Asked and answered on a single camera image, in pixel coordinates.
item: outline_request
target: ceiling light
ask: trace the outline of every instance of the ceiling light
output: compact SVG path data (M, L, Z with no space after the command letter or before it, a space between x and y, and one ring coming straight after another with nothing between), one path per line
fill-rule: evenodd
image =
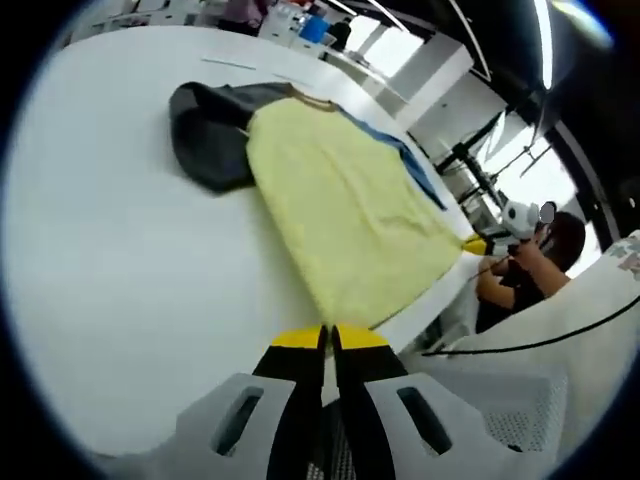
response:
M400 20L398 20L393 15L391 15L389 10L387 10L382 5L380 5L378 2L376 2L376 0L368 0L368 2L371 5L373 5L374 7L376 7L378 10L380 10L383 13L383 15L385 15L389 20L391 20L400 30L402 30L403 32L409 33L409 29L407 27L405 27L402 24L402 22L400 22Z
M349 15L353 15L354 17L358 16L358 14L356 13L355 10L352 10L351 8L347 7L344 3L339 2L338 0L327 0L327 2L333 3L336 7L340 7L345 12L347 12Z
M540 43L542 44L542 84L549 90L553 79L553 45L551 42L551 20L547 0L533 0L538 16Z

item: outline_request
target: white table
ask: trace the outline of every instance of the white table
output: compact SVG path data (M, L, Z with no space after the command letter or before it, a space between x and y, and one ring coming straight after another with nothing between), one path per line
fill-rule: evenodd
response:
M219 30L108 33L69 46L41 72L7 163L4 279L24 360L83 445L110 454L157 445L182 409L251 372L273 337L317 323L257 189L216 197L196 186L168 131L168 100L184 82L288 79L409 142L338 69ZM414 151L452 229L469 234ZM379 328L394 349L445 308L476 263L463 256Z

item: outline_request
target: window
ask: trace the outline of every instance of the window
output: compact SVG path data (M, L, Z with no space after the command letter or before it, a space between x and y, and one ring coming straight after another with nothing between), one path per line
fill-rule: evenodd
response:
M487 161L486 170L496 172L507 165L522 152L525 145L529 145L532 135L532 127L524 129ZM559 206L566 205L575 196L577 189L556 152L549 148L547 140L541 137L532 145L531 153L534 156L542 154L542 157L531 166L531 157L527 154L522 155L500 174L496 188L516 202L535 202L542 205L547 201L553 201Z
M387 28L364 58L384 76L393 77L423 43L422 38L399 28Z
M362 44L369 38L380 22L373 18L358 15L351 20L351 35L347 39L346 49L356 52Z

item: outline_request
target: man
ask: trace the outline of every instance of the man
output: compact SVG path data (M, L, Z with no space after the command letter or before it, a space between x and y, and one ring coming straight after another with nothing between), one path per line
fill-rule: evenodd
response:
M585 236L582 221L570 213L558 212L548 227L541 225L531 241L519 246L513 259L496 263L484 258L476 286L480 300L476 332L488 330L569 283L564 272L580 258ZM545 253L540 250L541 243Z
M336 37L336 41L331 45L331 48L338 52L342 52L347 45L349 35L351 35L351 17L346 17L337 23L334 23L329 27L327 33Z
M270 3L269 0L229 0L218 28L257 37Z

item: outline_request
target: yellow fabric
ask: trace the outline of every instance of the yellow fabric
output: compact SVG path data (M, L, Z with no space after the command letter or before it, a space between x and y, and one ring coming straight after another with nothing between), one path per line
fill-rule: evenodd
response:
M272 103L250 122L247 154L326 323L383 322L462 251L398 151L339 112L294 98Z

